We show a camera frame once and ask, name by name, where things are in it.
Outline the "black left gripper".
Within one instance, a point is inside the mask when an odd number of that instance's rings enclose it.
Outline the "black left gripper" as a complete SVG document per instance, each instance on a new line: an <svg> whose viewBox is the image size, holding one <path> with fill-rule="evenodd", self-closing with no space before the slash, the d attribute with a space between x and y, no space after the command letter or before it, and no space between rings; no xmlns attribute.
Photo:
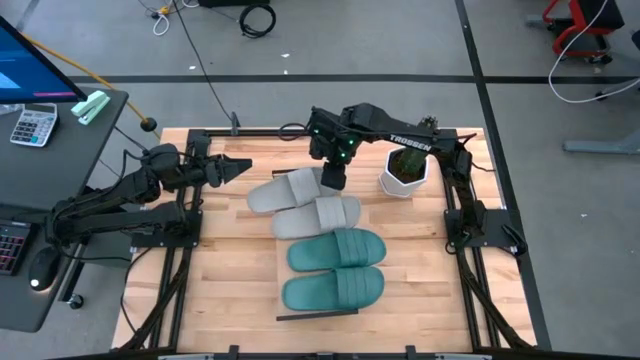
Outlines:
<svg viewBox="0 0 640 360"><path fill-rule="evenodd" d="M229 183L253 166L250 158L231 158L226 155L200 156L197 164L201 171L200 182L213 188Z"/></svg>

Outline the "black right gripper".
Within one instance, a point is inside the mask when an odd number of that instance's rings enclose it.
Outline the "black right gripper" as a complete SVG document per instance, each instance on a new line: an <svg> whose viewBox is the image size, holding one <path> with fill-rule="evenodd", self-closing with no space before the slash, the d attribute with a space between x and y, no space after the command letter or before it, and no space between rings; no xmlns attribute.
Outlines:
<svg viewBox="0 0 640 360"><path fill-rule="evenodd" d="M351 163L358 148L358 135L342 126L340 117L322 108L313 107L307 123L311 138L309 155L323 164L321 184L343 190L346 184L346 166Z"/></svg>

